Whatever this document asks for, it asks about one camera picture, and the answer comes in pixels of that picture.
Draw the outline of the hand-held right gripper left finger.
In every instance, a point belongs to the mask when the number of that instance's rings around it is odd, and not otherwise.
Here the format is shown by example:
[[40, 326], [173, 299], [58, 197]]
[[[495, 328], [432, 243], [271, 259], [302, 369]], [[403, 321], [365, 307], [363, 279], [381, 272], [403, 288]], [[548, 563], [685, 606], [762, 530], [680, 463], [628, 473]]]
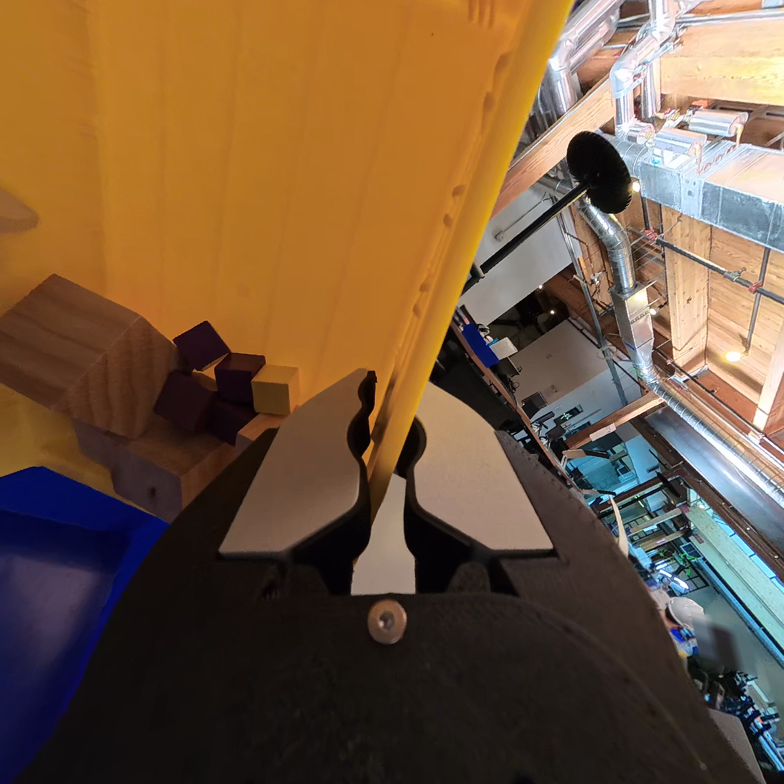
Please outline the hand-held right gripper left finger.
[[350, 593], [372, 528], [364, 455], [376, 373], [357, 369], [299, 406], [278, 428], [219, 554], [316, 569], [329, 593]]

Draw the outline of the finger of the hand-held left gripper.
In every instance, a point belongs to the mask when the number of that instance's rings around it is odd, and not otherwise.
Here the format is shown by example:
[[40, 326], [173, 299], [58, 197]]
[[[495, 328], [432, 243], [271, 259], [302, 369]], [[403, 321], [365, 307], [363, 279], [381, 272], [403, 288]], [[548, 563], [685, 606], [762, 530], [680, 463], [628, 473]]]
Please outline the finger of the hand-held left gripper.
[[15, 195], [1, 188], [1, 233], [21, 234], [34, 230], [38, 214]]

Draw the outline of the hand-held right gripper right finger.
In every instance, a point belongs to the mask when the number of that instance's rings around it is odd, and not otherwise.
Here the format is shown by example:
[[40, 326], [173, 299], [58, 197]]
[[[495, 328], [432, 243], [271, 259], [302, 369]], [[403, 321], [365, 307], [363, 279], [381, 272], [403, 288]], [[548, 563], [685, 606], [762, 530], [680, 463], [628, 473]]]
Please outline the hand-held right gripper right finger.
[[554, 556], [554, 544], [492, 426], [458, 398], [426, 386], [397, 463], [404, 536], [418, 593], [443, 593], [477, 563], [511, 592], [504, 560]]

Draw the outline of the small purple cube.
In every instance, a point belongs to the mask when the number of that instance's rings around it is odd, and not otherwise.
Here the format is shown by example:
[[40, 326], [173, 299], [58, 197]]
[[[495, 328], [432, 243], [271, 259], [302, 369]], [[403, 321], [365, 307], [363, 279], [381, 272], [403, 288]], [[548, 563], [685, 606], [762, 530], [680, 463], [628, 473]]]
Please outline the small purple cube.
[[195, 375], [174, 370], [166, 377], [153, 413], [191, 434], [205, 430], [217, 392]]
[[252, 406], [252, 380], [265, 365], [264, 355], [226, 354], [214, 368], [219, 398], [230, 404]]
[[194, 371], [213, 367], [230, 354], [230, 348], [212, 324], [205, 320], [172, 340], [187, 366]]
[[211, 404], [205, 428], [208, 434], [234, 447], [237, 436], [255, 417], [251, 405], [235, 404], [216, 397]]

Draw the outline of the small yellow cube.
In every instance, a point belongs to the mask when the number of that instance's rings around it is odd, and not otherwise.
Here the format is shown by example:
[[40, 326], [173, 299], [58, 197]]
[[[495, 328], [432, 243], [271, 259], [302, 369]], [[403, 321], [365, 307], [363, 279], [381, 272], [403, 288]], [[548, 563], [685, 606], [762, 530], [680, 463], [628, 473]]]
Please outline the small yellow cube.
[[299, 368], [267, 363], [252, 378], [251, 392], [257, 414], [288, 416], [299, 405]]

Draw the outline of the large wooden block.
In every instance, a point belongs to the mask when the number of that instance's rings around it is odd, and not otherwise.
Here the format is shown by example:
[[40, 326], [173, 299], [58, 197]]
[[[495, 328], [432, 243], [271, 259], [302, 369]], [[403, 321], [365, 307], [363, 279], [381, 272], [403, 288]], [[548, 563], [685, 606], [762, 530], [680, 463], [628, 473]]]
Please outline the large wooden block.
[[257, 415], [240, 429], [236, 445], [207, 433], [191, 434], [154, 416], [136, 439], [73, 420], [81, 451], [109, 472], [123, 499], [171, 523], [254, 440], [285, 416]]
[[147, 319], [57, 274], [2, 315], [2, 384], [121, 437], [146, 430], [178, 363]]

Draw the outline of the blue plastic box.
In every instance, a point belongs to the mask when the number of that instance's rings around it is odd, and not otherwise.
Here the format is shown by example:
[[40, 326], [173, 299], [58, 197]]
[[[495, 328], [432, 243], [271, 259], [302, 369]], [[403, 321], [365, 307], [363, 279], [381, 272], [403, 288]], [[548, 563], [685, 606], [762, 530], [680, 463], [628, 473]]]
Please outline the blue plastic box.
[[2, 782], [51, 736], [120, 597], [168, 527], [44, 466], [2, 476]]

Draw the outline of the yellow plastic box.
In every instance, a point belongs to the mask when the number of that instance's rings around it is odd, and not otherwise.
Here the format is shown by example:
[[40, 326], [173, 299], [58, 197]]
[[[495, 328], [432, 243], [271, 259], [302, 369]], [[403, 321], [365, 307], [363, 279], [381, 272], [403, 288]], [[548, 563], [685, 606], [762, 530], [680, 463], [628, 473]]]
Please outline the yellow plastic box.
[[2, 308], [60, 274], [378, 378], [383, 500], [571, 2], [2, 2]]

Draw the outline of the black round disc on pole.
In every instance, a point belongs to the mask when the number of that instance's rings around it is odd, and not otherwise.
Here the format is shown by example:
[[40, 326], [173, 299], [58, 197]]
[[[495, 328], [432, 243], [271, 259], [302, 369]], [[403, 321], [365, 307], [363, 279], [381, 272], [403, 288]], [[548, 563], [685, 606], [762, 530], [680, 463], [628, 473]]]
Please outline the black round disc on pole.
[[588, 206], [607, 223], [622, 229], [618, 214], [624, 212], [634, 195], [633, 179], [615, 145], [597, 132], [583, 131], [568, 144], [566, 163], [570, 172], [568, 182], [547, 180], [560, 198], [512, 239], [501, 245], [484, 263], [474, 265], [466, 278], [461, 295], [465, 295], [495, 269], [505, 258], [547, 223], [579, 201]]

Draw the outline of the wooden ceiling beam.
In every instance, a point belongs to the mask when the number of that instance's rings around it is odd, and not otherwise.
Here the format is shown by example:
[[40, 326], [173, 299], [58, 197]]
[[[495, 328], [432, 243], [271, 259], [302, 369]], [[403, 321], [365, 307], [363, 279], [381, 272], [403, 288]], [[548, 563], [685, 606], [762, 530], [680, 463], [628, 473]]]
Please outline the wooden ceiling beam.
[[491, 218], [495, 218], [564, 160], [568, 144], [576, 134], [595, 132], [610, 123], [614, 116], [612, 88], [609, 77], [606, 77], [513, 161], [492, 208]]

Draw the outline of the round spiral metal duct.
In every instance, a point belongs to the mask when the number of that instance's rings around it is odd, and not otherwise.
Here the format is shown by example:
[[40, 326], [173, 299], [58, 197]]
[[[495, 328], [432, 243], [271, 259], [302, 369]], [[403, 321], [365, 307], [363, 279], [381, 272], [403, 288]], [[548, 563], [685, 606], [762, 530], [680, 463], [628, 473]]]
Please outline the round spiral metal duct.
[[612, 269], [610, 294], [619, 335], [637, 377], [705, 438], [750, 483], [783, 506], [782, 462], [723, 419], [688, 387], [661, 374], [653, 362], [654, 331], [646, 289], [636, 281], [630, 240], [615, 216], [586, 203], [583, 218], [604, 244]]

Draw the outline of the rectangular galvanised air duct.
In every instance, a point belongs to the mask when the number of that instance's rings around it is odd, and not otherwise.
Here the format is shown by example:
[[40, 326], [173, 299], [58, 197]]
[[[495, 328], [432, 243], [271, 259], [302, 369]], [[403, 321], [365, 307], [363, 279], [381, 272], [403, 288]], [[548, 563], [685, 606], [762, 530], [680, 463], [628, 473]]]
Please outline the rectangular galvanised air duct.
[[783, 253], [783, 152], [728, 140], [710, 143], [702, 160], [605, 135], [620, 152], [641, 196], [739, 238]]

